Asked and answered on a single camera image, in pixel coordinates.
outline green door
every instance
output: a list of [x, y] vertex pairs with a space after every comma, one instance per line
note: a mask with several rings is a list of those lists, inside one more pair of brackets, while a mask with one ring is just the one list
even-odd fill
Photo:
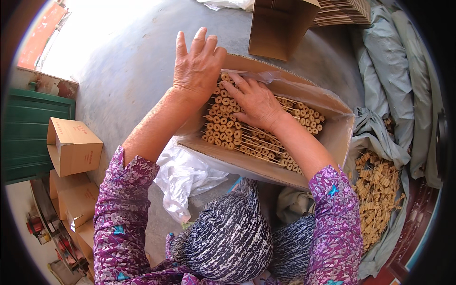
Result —
[[72, 99], [10, 89], [1, 144], [5, 184], [41, 178], [54, 168], [46, 145], [49, 118], [74, 120], [74, 109]]

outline concrete floor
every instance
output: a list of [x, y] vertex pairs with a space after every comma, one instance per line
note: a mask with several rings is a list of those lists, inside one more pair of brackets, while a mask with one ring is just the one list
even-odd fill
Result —
[[[66, 48], [66, 56], [74, 64], [72, 78], [80, 84], [76, 98], [76, 119], [85, 122], [104, 142], [100, 168], [89, 173], [98, 184], [102, 181], [117, 146], [122, 144], [131, 130], [172, 85], [178, 31], [185, 32], [189, 47], [198, 28], [206, 26], [208, 33], [217, 35], [219, 45], [225, 47], [229, 53], [252, 57], [247, 53], [251, 13], [232, 9], [213, 11], [193, 0], [140, 3], [141, 6], [136, 7], [140, 10], [137, 18], [126, 21], [124, 25], [118, 23], [122, 19], [117, 19], [115, 22], [119, 27], [105, 37], [102, 44], [94, 45], [91, 55], [87, 56], [84, 62], [76, 64], [78, 51], [74, 45], [82, 48], [85, 46], [81, 43], [90, 45], [90, 42], [85, 41], [83, 32], [78, 38], [71, 38], [71, 31], [78, 29], [78, 21], [80, 26], [87, 29], [87, 18], [84, 17], [83, 10], [71, 15], [73, 20], [70, 17], [59, 34], [61, 39], [72, 40], [59, 41], [58, 38], [48, 55], [48, 58], [52, 58], [55, 47], [59, 47], [59, 50]], [[106, 21], [112, 21], [110, 14], [102, 11], [97, 15], [96, 21], [100, 22], [103, 17]], [[97, 27], [92, 26], [85, 32], [96, 38], [93, 35], [96, 35]], [[333, 91], [351, 108], [364, 106], [363, 83], [346, 26], [310, 29], [288, 62], [255, 58], [290, 70]], [[54, 64], [62, 65], [61, 70], [71, 69], [65, 61]], [[224, 194], [237, 177], [230, 175], [229, 181], [205, 194], [190, 198], [189, 209], [193, 219], [206, 202]], [[268, 197], [266, 200], [274, 203], [278, 190], [263, 189], [262, 193], [260, 195]], [[156, 185], [149, 189], [149, 199], [151, 207], [145, 250], [150, 254], [151, 265], [155, 265], [165, 257], [166, 234], [180, 232], [181, 226], [164, 210], [161, 202], [163, 193]]]

